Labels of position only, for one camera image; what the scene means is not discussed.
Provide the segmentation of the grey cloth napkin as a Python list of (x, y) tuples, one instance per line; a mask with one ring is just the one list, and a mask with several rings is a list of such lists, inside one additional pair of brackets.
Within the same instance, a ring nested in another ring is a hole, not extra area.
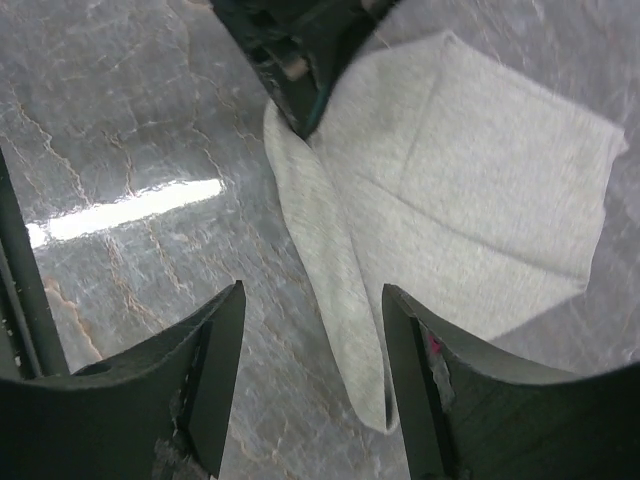
[(484, 340), (582, 293), (628, 147), (450, 31), (356, 60), (309, 139), (269, 104), (264, 145), (348, 398), (383, 433), (384, 285)]

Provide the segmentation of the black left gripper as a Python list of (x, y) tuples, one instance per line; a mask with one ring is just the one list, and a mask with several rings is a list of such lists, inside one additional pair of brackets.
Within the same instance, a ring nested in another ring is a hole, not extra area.
[(211, 0), (291, 129), (317, 128), (344, 70), (393, 0)]

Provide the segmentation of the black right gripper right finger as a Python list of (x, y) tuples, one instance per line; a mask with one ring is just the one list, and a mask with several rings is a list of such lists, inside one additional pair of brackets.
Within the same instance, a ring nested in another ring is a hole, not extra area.
[(580, 377), (513, 355), (382, 292), (414, 479), (635, 479), (639, 368)]

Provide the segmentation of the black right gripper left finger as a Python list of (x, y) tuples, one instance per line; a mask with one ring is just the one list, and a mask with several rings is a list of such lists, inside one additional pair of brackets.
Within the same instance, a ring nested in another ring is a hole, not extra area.
[(5, 479), (215, 479), (243, 342), (236, 282), (186, 319), (67, 376), (1, 383)]

